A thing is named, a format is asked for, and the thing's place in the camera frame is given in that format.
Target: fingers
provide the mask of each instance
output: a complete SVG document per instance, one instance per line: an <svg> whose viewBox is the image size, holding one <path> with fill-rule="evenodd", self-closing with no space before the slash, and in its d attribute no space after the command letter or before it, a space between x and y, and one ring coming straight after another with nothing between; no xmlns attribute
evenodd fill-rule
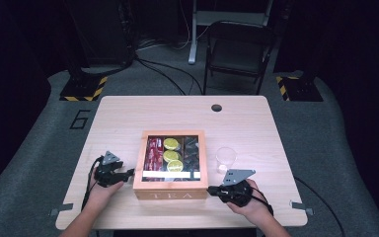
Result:
<svg viewBox="0 0 379 237"><path fill-rule="evenodd" d="M259 189L258 186L257 186L257 183L255 183L255 181L253 180L250 180L250 179L246 179L246 181L248 182L248 184L252 187L252 188L255 188L255 189Z"/></svg>
<svg viewBox="0 0 379 237"><path fill-rule="evenodd" d="M113 184L111 186L109 186L109 189L113 190L113 191L117 191L119 189L121 189L121 187L124 185L124 182L123 181L120 181L116 184Z"/></svg>
<svg viewBox="0 0 379 237"><path fill-rule="evenodd" d="M238 209L240 208L239 206L237 206L236 204L228 201L226 202L227 206L229 206L229 208L234 212L234 213L238 213Z"/></svg>

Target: wrist strap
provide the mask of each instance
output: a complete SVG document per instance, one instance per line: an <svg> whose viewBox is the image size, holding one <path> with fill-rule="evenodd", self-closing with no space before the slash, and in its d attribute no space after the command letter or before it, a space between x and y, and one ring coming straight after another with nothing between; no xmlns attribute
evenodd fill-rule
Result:
<svg viewBox="0 0 379 237"><path fill-rule="evenodd" d="M255 200L257 200L257 201L259 201L260 203L264 204L266 206L266 208L268 209L269 213L273 216L272 205L268 204L267 199L266 199L264 193L261 192L261 191L259 191L259 190L257 190L257 189L255 189L255 188L252 188L252 189L255 190L255 191L257 191L258 193L260 193L264 197L265 200L262 200L260 198L255 197L255 196L252 196L252 198L255 199Z"/></svg>

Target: handheld controller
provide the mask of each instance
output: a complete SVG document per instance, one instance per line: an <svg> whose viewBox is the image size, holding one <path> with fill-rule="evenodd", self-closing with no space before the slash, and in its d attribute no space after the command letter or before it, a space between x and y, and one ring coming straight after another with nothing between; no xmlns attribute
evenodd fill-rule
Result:
<svg viewBox="0 0 379 237"><path fill-rule="evenodd" d="M91 171L88 175L87 191L85 192L85 196L82 201L82 209L85 207L92 189L90 187L90 183L92 172L94 172L94 166L96 163L100 163L100 165L94 173L94 179L97 181L98 185L104 188L114 185L120 181L127 182L128 178L134 175L134 169L127 170L125 173L115 172L116 169L122 167L123 162L119 161L119 158L113 155L110 151L107 151L106 155L97 158L91 167Z"/></svg>
<svg viewBox="0 0 379 237"><path fill-rule="evenodd" d="M246 179L255 173L255 170L228 170L223 179L223 185L219 187L210 186L207 191L211 196L219 197L224 203L230 201L239 207L247 205L253 198L263 203L269 213L273 215L272 206L267 203L266 199L261 200L252 195L254 189Z"/></svg>

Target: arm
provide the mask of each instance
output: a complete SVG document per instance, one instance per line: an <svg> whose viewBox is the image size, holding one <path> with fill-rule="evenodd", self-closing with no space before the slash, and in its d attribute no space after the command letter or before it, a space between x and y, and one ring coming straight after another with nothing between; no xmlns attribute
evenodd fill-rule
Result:
<svg viewBox="0 0 379 237"><path fill-rule="evenodd" d="M252 180L247 180L249 185L258 190L257 184ZM253 196L265 200L265 198L256 190L252 193ZM272 236L290 236L279 222L269 213L266 206L259 201L252 199L246 206L239 207L231 202L227 205L233 212L244 215L251 223L255 224L262 230L266 237Z"/></svg>
<svg viewBox="0 0 379 237"><path fill-rule="evenodd" d="M92 226L100 213L107 206L110 198L117 190L119 190L124 182L116 183L107 188L95 184L96 181L92 176L93 184L91 184L91 193L89 199L82 212L67 226L61 233L60 237L67 236L88 236Z"/></svg>

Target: wooden table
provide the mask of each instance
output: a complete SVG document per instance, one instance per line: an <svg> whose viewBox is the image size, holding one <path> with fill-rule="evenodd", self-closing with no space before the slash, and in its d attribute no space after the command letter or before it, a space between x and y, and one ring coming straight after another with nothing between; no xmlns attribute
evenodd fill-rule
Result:
<svg viewBox="0 0 379 237"><path fill-rule="evenodd" d="M211 109L220 105L221 112ZM224 175L216 172L215 152L230 146L238 152L233 169L255 169L251 176L273 206L283 226L307 223L302 202L282 147L269 105L262 96L109 96L103 97L85 142L56 227L65 229L79 214L87 175L96 158L107 150L134 168L143 130L204 130L210 186ZM129 180L96 221L96 229L188 229L252 227L218 197L187 200L138 200Z"/></svg>

